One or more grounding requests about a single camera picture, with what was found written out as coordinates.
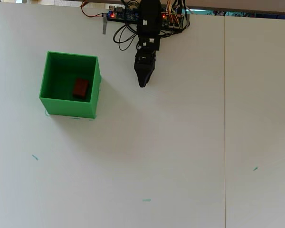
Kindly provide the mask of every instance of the green mark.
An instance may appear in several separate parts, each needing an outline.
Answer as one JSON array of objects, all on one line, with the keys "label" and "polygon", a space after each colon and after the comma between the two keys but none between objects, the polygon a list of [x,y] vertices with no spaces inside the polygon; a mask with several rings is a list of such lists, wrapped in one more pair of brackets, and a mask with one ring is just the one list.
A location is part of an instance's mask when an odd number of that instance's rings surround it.
[{"label": "green mark", "polygon": [[38,157],[36,157],[35,155],[33,155],[33,157],[38,161],[39,159],[38,159]]},{"label": "green mark", "polygon": [[44,110],[44,114],[45,114],[46,116],[51,116],[50,114],[48,114],[47,110]]}]

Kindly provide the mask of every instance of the electronic components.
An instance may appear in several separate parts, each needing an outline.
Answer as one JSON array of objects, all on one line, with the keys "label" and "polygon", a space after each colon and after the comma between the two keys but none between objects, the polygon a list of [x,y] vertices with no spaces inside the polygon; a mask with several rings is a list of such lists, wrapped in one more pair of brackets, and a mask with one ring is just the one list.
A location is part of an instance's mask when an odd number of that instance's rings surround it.
[{"label": "electronic components", "polygon": [[[169,14],[166,12],[166,8],[161,9],[161,30],[165,31],[179,31],[183,29],[184,25],[184,15],[177,14],[178,22],[171,22]],[[138,22],[138,9],[133,9],[131,11],[121,8],[117,10],[117,7],[110,6],[109,12],[107,13],[107,19],[110,21],[124,22],[126,14],[126,20],[130,23],[137,24]]]},{"label": "electronic components", "polygon": [[[125,8],[110,7],[107,20],[123,22],[124,25],[113,35],[113,41],[121,51],[125,51],[138,36],[136,45],[134,69],[140,87],[146,87],[151,74],[155,70],[156,51],[160,50],[160,41],[175,34],[181,33],[190,25],[190,18],[186,10],[185,0],[168,0],[167,7],[162,8],[160,0],[130,0],[121,2]],[[131,24],[137,24],[136,30]],[[122,34],[128,29],[133,34],[128,39],[122,39]],[[120,44],[130,44],[122,49]]]}]

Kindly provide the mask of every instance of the microcontroller board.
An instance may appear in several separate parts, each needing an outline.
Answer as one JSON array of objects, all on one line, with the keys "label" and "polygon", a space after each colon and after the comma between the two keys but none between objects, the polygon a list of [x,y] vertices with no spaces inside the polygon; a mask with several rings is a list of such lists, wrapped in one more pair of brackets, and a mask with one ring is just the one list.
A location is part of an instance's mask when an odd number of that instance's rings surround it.
[{"label": "microcontroller board", "polygon": [[[181,30],[184,26],[184,15],[176,14],[177,20],[171,20],[169,13],[166,12],[166,8],[162,8],[161,12],[161,30],[173,31]],[[132,10],[125,10],[122,7],[110,6],[110,9],[107,13],[107,20],[118,21],[118,22],[128,22],[132,24],[137,24],[138,21],[138,9],[134,8]]]}]

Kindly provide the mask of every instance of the wire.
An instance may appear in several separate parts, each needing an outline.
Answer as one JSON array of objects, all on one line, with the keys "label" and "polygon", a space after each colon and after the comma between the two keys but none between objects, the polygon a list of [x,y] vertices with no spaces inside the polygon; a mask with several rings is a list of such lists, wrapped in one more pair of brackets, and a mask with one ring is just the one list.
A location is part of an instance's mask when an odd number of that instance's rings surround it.
[{"label": "wire", "polygon": [[189,12],[190,12],[191,14],[194,14],[193,11],[192,11],[188,6],[186,6],[186,8],[187,8],[187,10],[189,10]]},{"label": "wire", "polygon": [[172,15],[171,15],[171,10],[170,10],[170,2],[171,2],[171,0],[167,0],[167,12],[168,12],[170,21],[173,22],[173,18],[172,18]]},{"label": "wire", "polygon": [[179,24],[179,20],[177,19],[177,16],[176,16],[176,14],[175,14],[175,12],[174,12],[174,9],[172,9],[172,12],[173,12],[173,14],[174,14],[174,16],[175,16],[175,18],[176,18],[176,22]]},{"label": "wire", "polygon": [[[127,25],[121,26],[121,27],[115,32],[115,34],[113,35],[113,41],[114,41],[114,43],[118,44],[118,47],[119,47],[119,49],[120,49],[121,51],[127,50],[127,49],[130,47],[130,45],[133,43],[134,38],[136,37],[136,34],[133,34],[133,35],[131,35],[128,39],[121,41],[123,32],[125,31],[126,28],[127,28]],[[118,41],[117,41],[117,40],[116,40],[116,36],[118,35],[119,32],[120,32],[120,36],[119,36],[119,39],[118,39]],[[128,42],[128,41],[131,41],[130,44],[129,44],[125,49],[122,49],[122,48],[120,47],[120,44],[126,43],[126,42]]]},{"label": "wire", "polygon": [[84,10],[83,10],[83,7],[87,4],[86,0],[83,0],[82,3],[81,3],[81,11],[84,15],[86,15],[88,18],[95,18],[95,17],[103,17],[104,13],[98,13],[96,15],[87,15]]}]

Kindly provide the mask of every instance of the black cable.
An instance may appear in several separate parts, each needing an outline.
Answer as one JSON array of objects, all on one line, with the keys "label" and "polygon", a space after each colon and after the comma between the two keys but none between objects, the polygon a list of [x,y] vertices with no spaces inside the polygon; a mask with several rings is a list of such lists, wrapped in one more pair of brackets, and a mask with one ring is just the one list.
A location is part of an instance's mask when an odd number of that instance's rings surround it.
[{"label": "black cable", "polygon": [[[126,40],[124,40],[124,41],[120,41],[120,40],[121,40],[121,36],[122,36],[122,34],[123,34],[123,32],[124,32],[125,29],[126,29],[126,25],[123,25],[123,26],[121,26],[121,27],[115,32],[115,34],[113,35],[113,41],[114,41],[114,43],[116,43],[116,44],[122,44],[122,43],[128,42],[129,40],[131,40],[133,37],[136,36],[136,34],[133,34],[133,35],[131,35],[128,39],[126,39]],[[116,36],[118,35],[118,33],[119,33],[121,30],[122,30],[122,32],[121,32],[121,34],[120,34],[119,40],[116,41],[115,38],[116,38]]]},{"label": "black cable", "polygon": [[130,37],[127,39],[127,41],[129,41],[130,39],[132,39],[131,42],[129,43],[129,45],[128,45],[125,49],[121,49],[120,44],[121,44],[121,43],[124,43],[125,41],[120,41],[120,40],[121,40],[121,38],[122,38],[122,34],[123,34],[123,32],[125,31],[125,29],[126,29],[126,27],[124,27],[124,29],[123,29],[122,32],[120,33],[119,40],[118,40],[118,47],[119,47],[119,50],[121,50],[121,51],[127,50],[127,49],[130,47],[130,45],[132,44],[134,38],[136,37],[136,35],[130,36]]}]

